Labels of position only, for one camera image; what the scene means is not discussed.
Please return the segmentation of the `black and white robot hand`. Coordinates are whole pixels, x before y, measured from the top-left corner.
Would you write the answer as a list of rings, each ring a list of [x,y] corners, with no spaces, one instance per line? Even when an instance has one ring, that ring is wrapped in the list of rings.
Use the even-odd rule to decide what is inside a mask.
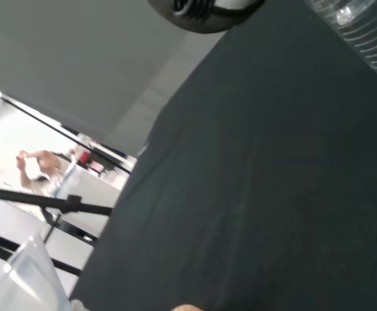
[[[149,0],[173,25],[199,34],[224,32],[249,19],[263,4],[257,1]]]

